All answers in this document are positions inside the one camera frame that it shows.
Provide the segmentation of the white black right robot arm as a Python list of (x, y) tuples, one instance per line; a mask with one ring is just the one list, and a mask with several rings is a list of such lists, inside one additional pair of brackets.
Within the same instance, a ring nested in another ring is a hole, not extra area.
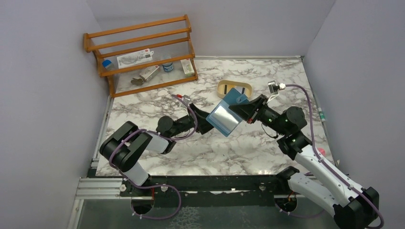
[(378, 192), (372, 187), (363, 188), (318, 152), (301, 131), (307, 124), (301, 108), (292, 106), (279, 114), (266, 101), (267, 97), (260, 95), (229, 108), (247, 123), (260, 121), (282, 135), (277, 143), (283, 154), (305, 167), (318, 181), (310, 180), (293, 167), (278, 173), (278, 178), (290, 190), (304, 195), (328, 212), (339, 228), (368, 228), (378, 217)]

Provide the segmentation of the blue leather card holder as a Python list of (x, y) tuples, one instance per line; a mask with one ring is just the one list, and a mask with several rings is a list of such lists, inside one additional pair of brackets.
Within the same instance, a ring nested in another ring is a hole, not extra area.
[(243, 121), (239, 115), (230, 110), (229, 106), (243, 105), (248, 102), (248, 97), (245, 94), (241, 94), (236, 89), (231, 89), (219, 104), (208, 114), (206, 121), (221, 134), (228, 137)]

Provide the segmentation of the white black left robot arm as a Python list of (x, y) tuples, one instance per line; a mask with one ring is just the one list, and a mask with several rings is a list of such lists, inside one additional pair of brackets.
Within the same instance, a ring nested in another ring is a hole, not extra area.
[(136, 186), (142, 186), (149, 178), (139, 163), (144, 151), (167, 154), (181, 140), (179, 134), (187, 132), (203, 135), (213, 129), (206, 120), (208, 112), (198, 109), (194, 104), (187, 106), (187, 112), (186, 116), (177, 120), (169, 116), (161, 117), (154, 132), (140, 129), (133, 122), (127, 121), (101, 144), (99, 153), (125, 178)]

